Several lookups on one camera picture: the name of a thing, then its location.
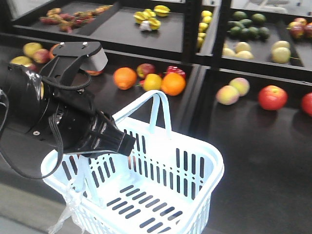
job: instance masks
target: white plastic basket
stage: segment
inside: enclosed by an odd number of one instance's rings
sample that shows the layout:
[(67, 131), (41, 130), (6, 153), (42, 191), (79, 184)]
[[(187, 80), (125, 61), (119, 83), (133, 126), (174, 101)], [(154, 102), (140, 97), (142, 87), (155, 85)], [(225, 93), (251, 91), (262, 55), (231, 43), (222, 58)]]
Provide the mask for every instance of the white plastic basket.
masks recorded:
[[(151, 97), (149, 124), (128, 117)], [(165, 129), (156, 126), (160, 99)], [(65, 155), (62, 167), (44, 182), (64, 198), (85, 187), (73, 212), (91, 234), (200, 234), (208, 222), (211, 193), (224, 173), (220, 152), (171, 131), (168, 100), (161, 91), (146, 92), (113, 117), (119, 129), (136, 138), (130, 157), (106, 154), (81, 162), (84, 157)], [(56, 151), (45, 157), (43, 175), (56, 160)], [(68, 191), (79, 170), (85, 173), (84, 185)]]

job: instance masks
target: black cable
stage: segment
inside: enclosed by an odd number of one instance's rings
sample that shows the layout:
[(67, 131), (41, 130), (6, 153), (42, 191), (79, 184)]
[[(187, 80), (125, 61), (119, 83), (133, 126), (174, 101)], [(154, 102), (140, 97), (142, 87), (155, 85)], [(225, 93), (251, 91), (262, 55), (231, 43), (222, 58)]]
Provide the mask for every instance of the black cable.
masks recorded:
[(88, 80), (85, 83), (80, 84), (80, 85), (76, 85), (76, 86), (67, 86), (67, 85), (57, 84), (53, 81), (50, 81), (48, 79), (48, 77), (45, 77), (45, 76), (42, 76), (42, 81), (53, 86), (53, 87), (55, 87), (55, 88), (59, 88), (59, 89), (63, 89), (63, 90), (79, 90), (79, 89), (83, 89), (83, 88), (87, 87), (92, 81), (89, 73), (87, 73), (86, 71), (83, 71), (83, 73), (84, 73), (84, 75), (87, 76)]
[[(4, 99), (6, 101), (4, 103), (0, 102), (0, 104), (4, 105), (6, 107), (6, 112), (5, 112), (4, 120), (0, 126), (0, 133), (3, 131), (3, 127), (7, 121), (7, 114), (9, 111), (9, 102), (8, 102), (7, 96), (0, 89), (0, 97), (2, 97), (1, 96), (2, 94), (3, 94), (3, 97), (5, 97)], [(12, 162), (12, 160), (8, 157), (8, 155), (5, 153), (3, 148), (0, 146), (1, 156), (6, 161), (6, 163), (9, 164), (9, 166), (20, 176), (27, 178), (27, 179), (44, 179), (44, 178), (47, 178), (48, 176), (52, 175), (61, 165), (62, 160), (63, 160), (63, 141), (62, 141), (61, 134), (59, 132), (59, 128), (58, 128), (58, 124), (57, 124), (57, 111), (49, 117), (49, 125), (50, 125), (51, 131), (53, 133), (53, 136), (56, 140), (56, 143), (57, 143), (58, 160), (57, 160), (57, 163), (56, 163), (55, 167), (53, 168), (53, 170), (46, 175), (36, 177), (36, 176), (31, 176), (31, 175), (24, 173), (15, 165), (15, 163)]]

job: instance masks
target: basket handle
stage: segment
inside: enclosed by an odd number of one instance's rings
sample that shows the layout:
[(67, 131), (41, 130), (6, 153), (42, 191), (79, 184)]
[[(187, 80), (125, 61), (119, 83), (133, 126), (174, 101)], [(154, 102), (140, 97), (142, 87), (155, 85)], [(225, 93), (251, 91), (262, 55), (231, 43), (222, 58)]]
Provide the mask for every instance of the basket handle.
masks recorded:
[(113, 118), (116, 124), (123, 121), (126, 117), (130, 116), (134, 111), (136, 111), (140, 106), (146, 103), (150, 98), (153, 97), (153, 106), (151, 111), (151, 118), (150, 118), (150, 126), (149, 131), (150, 133), (154, 133), (157, 115), (160, 105), (160, 100), (162, 102), (162, 109), (164, 112), (164, 121), (165, 121), (165, 128), (167, 131), (167, 135), (171, 138), (171, 120), (170, 120), (170, 110), (169, 110), (169, 103), (167, 96), (159, 90), (150, 90), (144, 93), (142, 96), (131, 102), (129, 105), (122, 108), (120, 111), (113, 115)]

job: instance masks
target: white wall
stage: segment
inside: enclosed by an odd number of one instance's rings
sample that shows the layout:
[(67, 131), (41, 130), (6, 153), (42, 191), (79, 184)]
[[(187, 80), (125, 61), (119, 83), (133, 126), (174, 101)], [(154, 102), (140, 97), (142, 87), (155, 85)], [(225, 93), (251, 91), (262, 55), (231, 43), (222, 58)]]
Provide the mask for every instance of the white wall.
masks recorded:
[(49, 0), (8, 0), (11, 4), (13, 17), (20, 16)]

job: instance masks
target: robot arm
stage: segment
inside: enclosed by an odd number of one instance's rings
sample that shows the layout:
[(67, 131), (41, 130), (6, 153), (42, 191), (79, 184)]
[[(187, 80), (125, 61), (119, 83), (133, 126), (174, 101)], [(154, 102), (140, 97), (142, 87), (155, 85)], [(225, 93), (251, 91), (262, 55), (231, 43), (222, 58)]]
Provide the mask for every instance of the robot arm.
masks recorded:
[[(59, 158), (63, 153), (128, 156), (135, 138), (120, 131), (110, 114), (97, 110), (85, 89), (91, 79), (84, 70), (99, 71), (107, 63), (100, 43), (66, 42), (53, 52), (55, 58), (39, 74), (8, 65), (7, 77), (0, 78), (0, 95), (7, 100), (6, 127), (55, 147)], [(79, 72), (88, 81), (71, 86)]]

